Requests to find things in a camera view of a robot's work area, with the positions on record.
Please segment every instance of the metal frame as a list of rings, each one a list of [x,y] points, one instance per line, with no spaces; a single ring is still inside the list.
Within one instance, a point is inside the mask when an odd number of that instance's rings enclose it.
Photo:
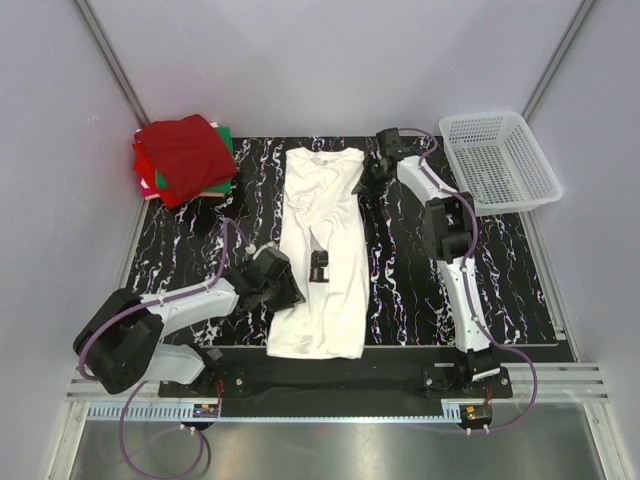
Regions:
[[[83,22],[87,26],[101,56],[121,89],[133,115],[136,117],[140,126],[148,124],[149,119],[146,112],[123,71],[89,0],[72,0],[72,2],[78,8]],[[523,110],[525,119],[531,118],[535,112],[549,84],[556,75],[558,68],[565,59],[567,52],[575,42],[582,26],[598,2],[599,0],[583,0],[576,10],[558,47],[554,51],[526,103]],[[118,278],[117,287],[126,284],[128,272],[135,255],[135,247],[143,228],[147,206],[148,202],[144,202],[140,210],[138,222],[131,235],[131,248],[124,256],[121,264],[121,273]],[[540,282],[546,296],[551,318],[556,328],[556,335],[560,340],[564,338],[568,340],[573,355],[576,361],[579,362],[580,355],[569,323],[567,322],[566,311],[547,251],[536,226],[535,215],[532,212],[523,213],[521,214],[521,218],[540,277]],[[506,364],[505,366],[509,369],[509,374],[513,382],[514,398],[509,400],[496,399],[494,401],[501,403],[526,402],[532,390],[532,377],[528,366],[525,364]],[[607,478],[616,480],[634,479],[635,476],[615,425],[611,406],[608,403],[607,392],[597,365],[586,363],[537,364],[536,368],[539,373],[538,401],[582,404]],[[153,404],[159,404],[161,406],[166,403],[166,405],[171,404],[174,407],[180,407],[183,404],[185,406],[187,404],[193,405],[194,402],[215,403],[217,401],[217,399],[212,398],[191,398],[188,399],[188,402],[186,400],[184,402],[176,402],[175,399],[158,397],[158,387],[159,384],[157,382],[145,385],[137,397],[138,402],[147,404],[153,402]],[[126,400],[128,395],[128,392],[124,392],[118,396],[108,395],[100,385],[86,382],[81,379],[76,372],[68,390],[67,401],[65,403],[66,407],[61,422],[62,433],[52,456],[48,470],[48,479],[68,480],[91,405],[94,402],[121,402]],[[461,400],[456,401],[455,399],[450,399],[444,403],[444,406],[445,408],[447,405],[453,406],[460,401]]]
[[[210,417],[194,416],[196,404],[202,402],[134,402],[125,421],[149,422],[199,422],[211,423]],[[88,420],[117,421],[125,402],[92,402]],[[216,423],[460,423],[460,406],[454,403],[442,405],[442,415],[411,417],[214,417]]]
[[[558,72],[558,68],[560,68],[560,65],[571,49],[571,46],[574,44],[576,38],[578,37],[578,34],[580,33],[580,30],[584,26],[584,23],[593,13],[594,7],[598,4],[598,2],[600,2],[600,0],[582,0],[580,5],[576,9],[573,18],[569,22],[567,29],[560,39],[560,43],[558,43],[558,46],[551,55],[547,66],[542,72],[538,83],[533,89],[529,100],[527,100],[527,103],[522,110],[522,116],[527,122],[531,119],[531,116],[540,104],[540,100],[542,100],[542,97],[544,97],[547,88]]]
[[[111,42],[105,33],[104,27],[98,16],[96,15],[89,0],[71,0],[73,5],[77,8],[80,19],[88,29],[89,36],[93,40],[94,44],[98,48],[100,56],[104,60],[105,66],[111,72],[113,79],[118,84],[122,95],[127,102],[127,105],[131,109],[131,113],[136,118],[138,125],[145,126],[149,124],[149,116],[145,111],[142,103],[136,94],[129,78],[124,72],[120,60],[116,55]]]

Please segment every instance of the white wall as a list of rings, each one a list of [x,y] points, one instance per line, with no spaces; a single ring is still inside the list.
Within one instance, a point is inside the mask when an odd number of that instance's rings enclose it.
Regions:
[[[640,3],[600,2],[533,118],[565,190],[537,217],[583,360],[640,473]]]
[[[241,135],[521,111],[579,0],[92,0],[148,114]]]
[[[0,476],[43,477],[140,199],[136,125],[70,1],[0,8]]]

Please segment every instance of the stack of folded clothes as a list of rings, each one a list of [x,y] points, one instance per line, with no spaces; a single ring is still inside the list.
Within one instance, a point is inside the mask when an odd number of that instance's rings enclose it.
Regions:
[[[140,191],[174,208],[194,197],[224,197],[238,173],[231,131],[202,116],[153,122],[135,134]]]

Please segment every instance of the purple tube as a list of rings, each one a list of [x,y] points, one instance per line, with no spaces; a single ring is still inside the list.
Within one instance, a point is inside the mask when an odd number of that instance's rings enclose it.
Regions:
[[[133,392],[131,392],[131,395],[129,396],[129,399],[127,400],[127,403],[125,403],[124,408],[122,409],[122,413],[120,414],[120,421],[118,422],[118,443],[120,445],[120,453],[122,454],[122,458],[123,458],[124,462],[127,464],[127,466],[133,472],[135,472],[138,475],[140,475],[142,478],[148,478],[150,480],[183,480],[183,479],[186,479],[198,467],[198,464],[200,463],[200,460],[202,460],[202,454],[204,453],[204,445],[206,443],[206,438],[205,438],[204,434],[202,432],[200,432],[199,430],[193,430],[198,435],[198,440],[200,440],[200,450],[198,451],[198,455],[197,455],[196,459],[194,460],[193,464],[187,470],[185,470],[180,475],[176,475],[176,476],[173,476],[173,477],[157,477],[155,475],[149,475],[148,473],[143,472],[142,470],[140,470],[138,467],[136,467],[134,465],[133,461],[131,460],[131,457],[127,453],[127,449],[124,446],[124,419],[125,419],[125,417],[127,415],[127,411],[129,410],[129,405],[131,405],[131,402],[133,401],[133,398],[136,396],[136,394],[140,391],[140,389],[144,386],[145,383],[147,383],[147,382],[140,382],[140,384],[133,390]],[[161,435],[164,436],[164,434],[166,434],[166,433],[168,433],[170,431],[174,431],[174,430],[181,430],[181,428],[179,426],[168,428],[167,430],[164,430],[163,432],[161,432]]]

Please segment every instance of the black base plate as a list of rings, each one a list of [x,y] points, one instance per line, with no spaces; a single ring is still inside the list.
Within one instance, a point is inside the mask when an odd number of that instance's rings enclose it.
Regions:
[[[484,400],[487,387],[491,387],[493,398],[513,398],[509,371],[500,368],[493,377],[467,385],[456,384],[453,379],[453,367],[424,367],[422,369],[424,396],[428,399],[469,398]]]
[[[223,396],[225,398],[239,398],[245,395],[246,372],[243,366],[222,364],[216,377],[223,381]],[[163,398],[215,398],[218,389],[211,387],[209,392],[196,393],[188,385],[176,382],[162,382],[158,389],[158,396]]]

